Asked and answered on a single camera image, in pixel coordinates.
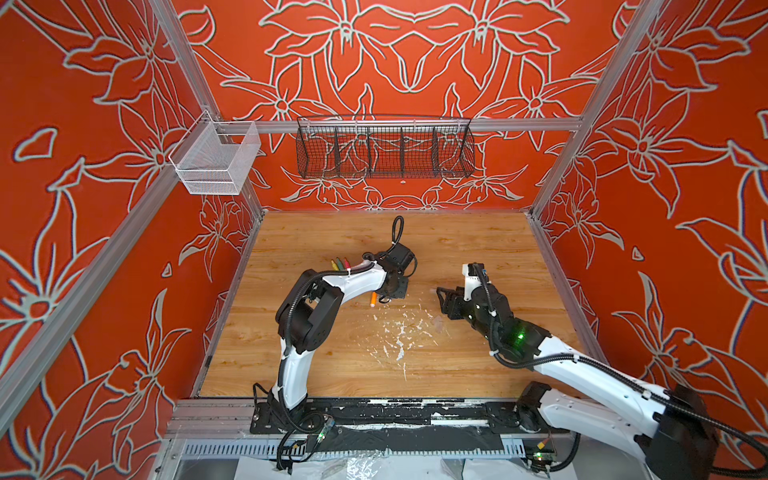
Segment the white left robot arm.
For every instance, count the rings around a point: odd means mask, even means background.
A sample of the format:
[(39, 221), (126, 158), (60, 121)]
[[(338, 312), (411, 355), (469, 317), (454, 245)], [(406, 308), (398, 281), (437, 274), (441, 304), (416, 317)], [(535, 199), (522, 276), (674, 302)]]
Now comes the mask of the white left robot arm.
[(401, 243), (404, 226), (404, 217), (396, 216), (390, 246), (378, 253), (364, 253), (356, 265), (336, 260), (329, 270), (304, 271), (280, 305), (275, 320), (281, 355), (268, 402), (288, 425), (305, 428), (302, 404), (308, 398), (312, 359), (329, 337), (342, 305), (368, 294), (375, 295), (379, 303), (406, 297), (418, 261)]

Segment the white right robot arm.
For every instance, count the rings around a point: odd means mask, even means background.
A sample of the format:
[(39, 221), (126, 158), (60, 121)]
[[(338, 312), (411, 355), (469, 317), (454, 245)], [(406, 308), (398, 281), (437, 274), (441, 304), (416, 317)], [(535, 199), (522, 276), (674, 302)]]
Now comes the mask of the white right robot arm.
[(624, 374), (514, 315), (481, 263), (462, 267), (464, 283), (436, 295), (441, 312), (465, 320), (488, 342), (489, 354), (512, 370), (531, 370), (572, 387), (582, 399), (532, 382), (517, 400), (519, 425), (570, 430), (644, 463), (655, 479), (764, 479), (767, 467), (718, 467), (719, 434), (741, 440), (761, 457), (757, 438), (710, 417), (701, 397), (682, 385), (669, 390)]

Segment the white mesh basket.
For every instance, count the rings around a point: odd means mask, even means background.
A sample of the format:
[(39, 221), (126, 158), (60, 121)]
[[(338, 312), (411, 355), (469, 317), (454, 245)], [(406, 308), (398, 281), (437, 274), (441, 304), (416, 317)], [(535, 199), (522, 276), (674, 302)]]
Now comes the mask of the white mesh basket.
[(204, 112), (169, 154), (181, 183), (192, 195), (238, 195), (261, 150), (254, 122), (235, 127)]

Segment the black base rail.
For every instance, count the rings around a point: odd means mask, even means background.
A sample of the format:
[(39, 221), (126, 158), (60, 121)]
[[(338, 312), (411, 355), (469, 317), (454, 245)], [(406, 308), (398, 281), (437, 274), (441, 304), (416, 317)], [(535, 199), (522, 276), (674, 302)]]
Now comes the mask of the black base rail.
[(320, 453), (381, 452), (499, 454), (522, 457), (539, 448), (566, 453), (573, 434), (553, 427), (520, 427), (513, 399), (310, 397), (294, 421), (315, 432), (333, 420)]

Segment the aluminium frame post right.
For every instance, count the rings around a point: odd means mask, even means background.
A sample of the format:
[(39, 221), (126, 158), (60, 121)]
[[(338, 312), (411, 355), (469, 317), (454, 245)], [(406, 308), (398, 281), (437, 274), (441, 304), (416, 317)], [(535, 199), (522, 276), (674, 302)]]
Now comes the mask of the aluminium frame post right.
[(579, 127), (569, 136), (553, 167), (550, 169), (546, 182), (540, 188), (528, 211), (530, 218), (541, 218), (546, 205), (554, 194), (556, 186), (566, 175), (568, 165), (575, 158), (579, 148), (587, 139), (592, 127), (607, 104), (610, 94), (627, 69), (632, 55), (637, 51), (640, 41), (643, 39), (655, 16), (659, 13), (662, 5), (663, 1), (661, 0), (640, 2), (638, 10), (633, 15), (627, 30), (616, 45), (612, 58), (608, 62), (601, 79), (585, 106), (580, 118)]

